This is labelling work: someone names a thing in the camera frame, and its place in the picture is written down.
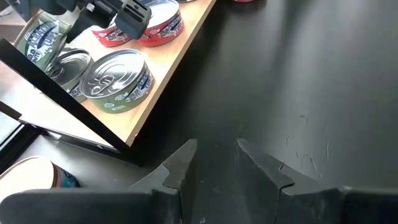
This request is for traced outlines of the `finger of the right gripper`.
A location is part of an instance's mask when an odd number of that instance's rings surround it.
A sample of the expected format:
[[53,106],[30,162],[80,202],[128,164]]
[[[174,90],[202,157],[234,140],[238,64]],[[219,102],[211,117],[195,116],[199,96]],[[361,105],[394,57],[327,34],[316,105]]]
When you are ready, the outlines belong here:
[[66,42],[72,42],[84,30],[102,24],[103,20],[96,14],[80,14],[72,28],[68,31]]
[[76,0],[30,0],[31,3],[49,14],[64,14],[74,11]]

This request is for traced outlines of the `black table mat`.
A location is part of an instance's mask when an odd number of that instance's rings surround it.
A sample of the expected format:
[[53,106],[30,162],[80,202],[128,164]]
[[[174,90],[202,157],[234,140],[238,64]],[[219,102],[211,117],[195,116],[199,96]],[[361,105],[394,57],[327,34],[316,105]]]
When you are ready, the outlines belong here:
[[121,157],[156,169],[189,139],[185,224],[252,224],[237,139],[327,187],[398,188],[398,0],[217,0]]

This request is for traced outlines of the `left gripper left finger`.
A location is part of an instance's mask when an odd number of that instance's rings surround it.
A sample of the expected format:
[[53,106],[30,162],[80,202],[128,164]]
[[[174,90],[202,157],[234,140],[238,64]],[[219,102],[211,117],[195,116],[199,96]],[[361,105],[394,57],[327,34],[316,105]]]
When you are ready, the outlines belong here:
[[28,190],[0,203],[0,224],[185,224],[198,141],[189,139],[129,189]]

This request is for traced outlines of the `green tuna can gold lid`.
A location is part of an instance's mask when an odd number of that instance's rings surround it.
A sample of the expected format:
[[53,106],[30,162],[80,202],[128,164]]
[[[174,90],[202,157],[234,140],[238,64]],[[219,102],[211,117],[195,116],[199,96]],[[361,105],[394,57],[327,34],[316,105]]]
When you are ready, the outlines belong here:
[[77,178],[50,159],[28,157],[0,175],[0,202],[26,190],[76,187],[80,187]]
[[33,64],[46,72],[65,46],[72,26],[40,10],[24,26],[13,45]]

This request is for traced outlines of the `red tuna can silver lid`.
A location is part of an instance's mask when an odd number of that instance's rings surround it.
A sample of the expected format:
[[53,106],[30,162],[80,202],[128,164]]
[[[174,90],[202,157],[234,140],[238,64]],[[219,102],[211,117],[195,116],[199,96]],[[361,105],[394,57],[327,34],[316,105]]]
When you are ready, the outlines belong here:
[[90,31],[105,47],[115,47],[122,45],[132,39],[124,31],[119,29],[115,22],[111,23],[107,28],[91,26]]
[[174,40],[183,31],[180,6],[176,0],[152,0],[146,3],[152,15],[147,29],[137,42],[146,47],[155,47]]

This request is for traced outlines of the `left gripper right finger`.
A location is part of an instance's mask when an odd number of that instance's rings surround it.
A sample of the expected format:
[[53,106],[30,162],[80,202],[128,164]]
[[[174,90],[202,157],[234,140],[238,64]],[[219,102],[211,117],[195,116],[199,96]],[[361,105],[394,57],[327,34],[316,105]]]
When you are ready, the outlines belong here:
[[235,147],[252,224],[398,224],[398,188],[327,187],[245,139]]

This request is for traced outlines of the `wooden shelf with black legs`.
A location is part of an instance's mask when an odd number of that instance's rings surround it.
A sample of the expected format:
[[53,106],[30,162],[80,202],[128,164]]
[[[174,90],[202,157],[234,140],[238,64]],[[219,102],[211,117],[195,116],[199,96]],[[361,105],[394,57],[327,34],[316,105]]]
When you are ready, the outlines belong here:
[[[154,77],[154,86],[147,98],[127,112],[105,113],[89,100],[84,101],[82,107],[130,147],[215,2],[216,0],[195,0],[181,4],[182,33],[176,39],[158,47],[144,47],[132,40],[118,47],[107,48],[102,46],[90,31],[86,30],[80,34],[70,44],[71,47],[89,51],[94,60],[117,49],[136,49],[144,56]],[[20,112],[19,119],[23,123],[82,141],[101,153],[116,151],[112,145],[2,62],[0,101]]]

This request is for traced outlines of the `green tuna can silver lid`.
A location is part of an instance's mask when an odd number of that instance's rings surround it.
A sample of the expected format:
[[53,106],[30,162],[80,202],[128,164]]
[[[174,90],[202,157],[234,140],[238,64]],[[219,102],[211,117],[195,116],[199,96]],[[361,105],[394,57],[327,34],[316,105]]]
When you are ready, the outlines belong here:
[[135,49],[107,54],[90,65],[81,76],[79,87],[101,111],[123,113],[147,98],[154,77],[144,56]]
[[77,102],[81,103],[86,100],[86,96],[80,90],[80,79],[92,63],[93,59],[86,50],[68,49],[54,60],[46,74]]

